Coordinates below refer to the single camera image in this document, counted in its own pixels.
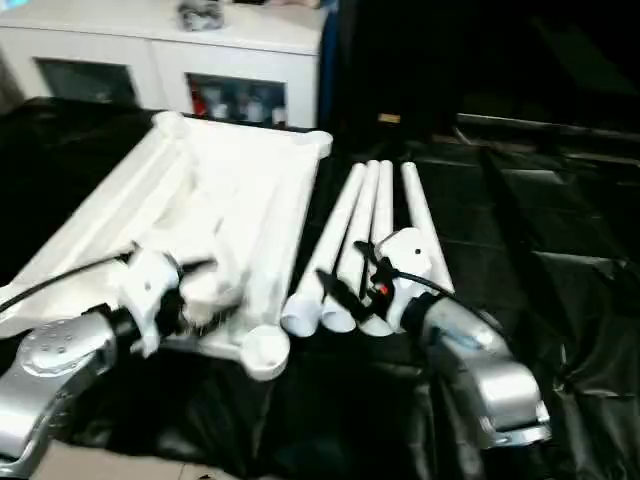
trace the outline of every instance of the pvc pipe assembly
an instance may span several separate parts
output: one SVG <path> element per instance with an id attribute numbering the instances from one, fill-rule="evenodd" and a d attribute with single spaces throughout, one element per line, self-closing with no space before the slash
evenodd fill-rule
<path id="1" fill-rule="evenodd" d="M 316 270 L 332 271 L 345 231 L 349 226 L 353 208 L 358 200 L 366 171 L 366 167 L 361 163 L 351 168 L 322 235 L 311 254 L 311 259 L 302 274 L 300 283 L 298 283 L 298 288 L 284 305 L 280 324 L 292 335 L 309 337 L 318 328 L 324 289 L 316 275 Z"/>
<path id="2" fill-rule="evenodd" d="M 364 257 L 355 249 L 353 243 L 357 240 L 369 240 L 379 170 L 379 162 L 371 160 L 367 163 L 367 174 L 347 230 L 342 256 L 338 262 L 338 278 L 356 293 L 360 291 Z M 356 328 L 356 322 L 351 314 L 329 295 L 324 301 L 320 321 L 329 330 L 339 333 L 346 333 Z"/>
<path id="3" fill-rule="evenodd" d="M 411 223 L 422 232 L 427 241 L 426 248 L 429 252 L 429 259 L 431 260 L 431 280 L 453 292 L 453 282 L 451 281 L 444 255 L 442 254 L 438 234 L 433 225 L 433 219 L 431 218 L 429 205 L 427 205 L 427 199 L 422 189 L 416 164 L 403 163 L 401 170 Z"/>
<path id="4" fill-rule="evenodd" d="M 371 241 L 377 245 L 393 233 L 393 164 L 384 160 L 380 162 L 380 175 L 378 177 L 378 191 L 376 204 L 373 211 L 373 225 L 371 227 Z M 367 285 L 371 286 L 371 275 L 375 273 L 375 267 L 369 264 Z M 393 330 L 389 324 L 377 315 L 372 316 L 366 322 L 358 325 L 362 332 L 373 337 L 385 337 L 391 335 Z"/>

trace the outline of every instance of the pvc pipe end cap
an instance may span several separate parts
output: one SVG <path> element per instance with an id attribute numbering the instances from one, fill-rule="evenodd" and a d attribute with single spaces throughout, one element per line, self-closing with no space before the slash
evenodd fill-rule
<path id="1" fill-rule="evenodd" d="M 296 337 L 310 337 L 318 329 L 322 304 L 303 294 L 294 293 L 282 309 L 280 325 Z"/>
<path id="2" fill-rule="evenodd" d="M 320 320 L 326 328 L 336 333 L 347 333 L 356 328 L 356 321 L 351 314 L 332 298 L 325 302 Z"/>
<path id="3" fill-rule="evenodd" d="M 275 325 L 260 325 L 247 333 L 240 346 L 240 361 L 251 378 L 273 380 L 287 366 L 289 337 Z"/>
<path id="4" fill-rule="evenodd" d="M 297 145 L 317 145 L 318 155 L 320 158 L 328 157 L 331 154 L 331 146 L 333 145 L 333 136 L 322 130 L 314 130 L 312 132 L 299 135 L 295 143 Z"/>
<path id="5" fill-rule="evenodd" d="M 358 327 L 370 337 L 387 337 L 393 333 L 391 325 L 377 315 L 362 322 Z"/>

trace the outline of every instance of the white pvc pipe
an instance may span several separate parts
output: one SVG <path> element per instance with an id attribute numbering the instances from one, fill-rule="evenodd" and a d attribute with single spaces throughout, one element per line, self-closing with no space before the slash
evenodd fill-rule
<path id="1" fill-rule="evenodd" d="M 422 232 L 427 241 L 426 248 L 431 260 L 431 280 L 453 292 L 453 282 L 442 254 L 438 234 L 433 225 L 429 205 L 427 204 L 415 163 L 402 164 L 402 178 L 404 180 L 411 223 Z"/>
<path id="2" fill-rule="evenodd" d="M 353 211 L 353 217 L 347 230 L 342 256 L 338 263 L 338 278 L 343 280 L 356 294 L 360 291 L 360 281 L 364 269 L 364 257 L 353 243 L 357 240 L 368 241 L 371 230 L 371 216 L 378 189 L 379 162 L 367 163 L 367 174 Z M 320 317 L 322 324 L 334 332 L 349 332 L 356 327 L 351 314 L 333 297 L 327 295 Z"/>
<path id="3" fill-rule="evenodd" d="M 378 244 L 393 233 L 393 164 L 380 162 L 376 208 L 373 213 L 371 241 Z"/>
<path id="4" fill-rule="evenodd" d="M 246 285 L 247 328 L 275 324 L 285 300 L 318 165 L 317 146 L 298 146 L 266 217 Z"/>
<path id="5" fill-rule="evenodd" d="M 373 211 L 373 226 L 371 227 L 371 241 L 377 245 L 393 233 L 393 164 L 384 160 L 380 162 L 380 175 L 378 177 L 378 192 L 376 205 Z M 370 286 L 371 275 L 375 273 L 375 267 L 369 264 L 367 284 Z M 367 335 L 384 337 L 391 335 L 393 330 L 382 318 L 374 315 L 366 322 L 359 325 Z"/>
<path id="6" fill-rule="evenodd" d="M 349 177 L 302 274 L 298 288 L 285 303 L 280 323 L 292 335 L 309 337 L 318 328 L 324 289 L 316 275 L 316 270 L 332 271 L 366 170 L 361 163 L 351 168 Z"/>

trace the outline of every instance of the object on cabinet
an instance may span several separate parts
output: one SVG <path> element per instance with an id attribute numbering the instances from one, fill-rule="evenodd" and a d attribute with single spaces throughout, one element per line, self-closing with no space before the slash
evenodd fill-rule
<path id="1" fill-rule="evenodd" d="M 187 74 L 193 111 L 216 120 L 286 125 L 285 86 L 242 78 Z"/>
<path id="2" fill-rule="evenodd" d="M 188 31 L 216 30 L 224 25 L 218 0 L 182 0 L 178 6 L 180 26 Z"/>

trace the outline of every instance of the black cable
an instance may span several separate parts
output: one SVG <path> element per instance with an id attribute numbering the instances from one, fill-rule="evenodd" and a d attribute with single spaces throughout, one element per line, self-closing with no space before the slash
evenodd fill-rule
<path id="1" fill-rule="evenodd" d="M 129 260 L 129 257 L 131 257 L 132 253 L 133 253 L 132 251 L 123 252 L 123 253 L 118 253 L 116 255 L 111 255 L 109 257 L 101 258 L 99 260 L 94 260 L 93 262 L 80 265 L 79 267 L 72 268 L 71 270 L 68 270 L 64 273 L 48 278 L 47 280 L 44 280 L 36 285 L 33 285 L 32 287 L 27 288 L 26 290 L 24 290 L 23 292 L 20 292 L 15 297 L 10 298 L 6 302 L 3 302 L 2 304 L 0 304 L 0 314 L 10 309 L 14 305 L 22 302 L 23 300 L 29 298 L 30 296 L 40 292 L 41 290 L 44 290 L 45 288 L 53 285 L 54 283 L 61 282 L 66 278 L 86 272 L 87 270 L 91 270 L 92 268 L 99 267 L 100 265 L 104 265 L 105 263 L 109 263 L 113 261 L 126 262 L 127 260 Z"/>

